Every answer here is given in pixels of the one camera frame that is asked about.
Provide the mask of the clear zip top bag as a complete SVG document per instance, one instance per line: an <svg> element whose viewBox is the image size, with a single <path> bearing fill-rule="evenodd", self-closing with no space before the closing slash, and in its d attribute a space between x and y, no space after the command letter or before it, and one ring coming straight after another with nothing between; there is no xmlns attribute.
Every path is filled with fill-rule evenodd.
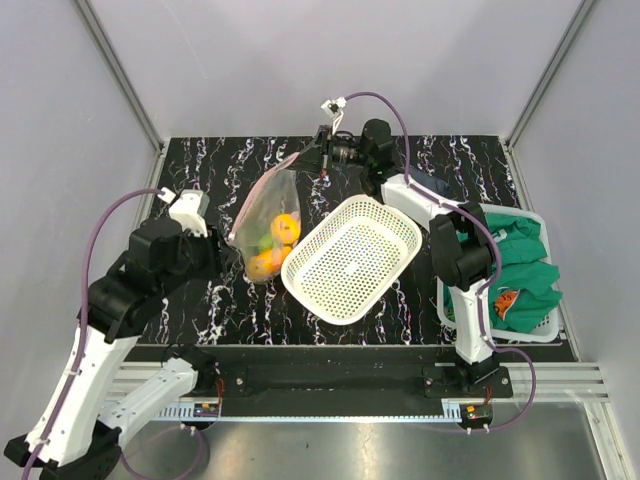
<svg viewBox="0 0 640 480"><path fill-rule="evenodd" d="M249 191L228 236L254 283L279 275L285 258L301 239L301 210L297 174L299 154L289 155L270 168Z"/></svg>

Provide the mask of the yellow fake orange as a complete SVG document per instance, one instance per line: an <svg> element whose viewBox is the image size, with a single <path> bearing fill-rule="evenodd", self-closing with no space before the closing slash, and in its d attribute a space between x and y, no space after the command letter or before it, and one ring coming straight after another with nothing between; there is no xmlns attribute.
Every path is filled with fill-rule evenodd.
<svg viewBox="0 0 640 480"><path fill-rule="evenodd" d="M301 235L299 218L294 214L280 214L272 220L270 231L275 242L283 245L293 245Z"/></svg>

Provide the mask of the orange fake mango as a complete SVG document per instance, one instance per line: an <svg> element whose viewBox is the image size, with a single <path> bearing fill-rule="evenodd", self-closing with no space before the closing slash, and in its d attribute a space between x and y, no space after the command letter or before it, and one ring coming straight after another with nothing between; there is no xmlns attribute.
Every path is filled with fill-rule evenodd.
<svg viewBox="0 0 640 480"><path fill-rule="evenodd" d="M273 249L273 265L280 268L286 257L292 252L289 245L279 246Z"/></svg>

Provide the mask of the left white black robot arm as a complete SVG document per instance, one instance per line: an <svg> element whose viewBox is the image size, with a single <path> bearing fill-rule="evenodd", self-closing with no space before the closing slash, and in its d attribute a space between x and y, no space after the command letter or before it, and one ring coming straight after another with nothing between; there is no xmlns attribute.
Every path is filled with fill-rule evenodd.
<svg viewBox="0 0 640 480"><path fill-rule="evenodd" d="M186 283L223 276L229 249L211 226L202 236L171 219L144 222L106 275L86 288L74 345L54 396L36 426L4 454L44 479L104 479L133 437L183 395L216 388L216 359L191 345L112 406L107 393L126 356L164 299Z"/></svg>

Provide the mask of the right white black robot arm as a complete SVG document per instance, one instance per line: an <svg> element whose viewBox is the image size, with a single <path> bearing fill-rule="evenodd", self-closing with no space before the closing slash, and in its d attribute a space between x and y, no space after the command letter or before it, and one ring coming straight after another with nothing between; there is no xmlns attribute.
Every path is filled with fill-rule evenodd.
<svg viewBox="0 0 640 480"><path fill-rule="evenodd" d="M292 166L297 172L327 173L338 166L359 170L364 194L393 207L429 234L434 274L448 286L456 324L458 368L454 384L476 396L499 368L490 332L489 286L501 269L497 244L483 209L475 202L448 199L446 184L401 157L389 124L372 119L360 136L319 126Z"/></svg>

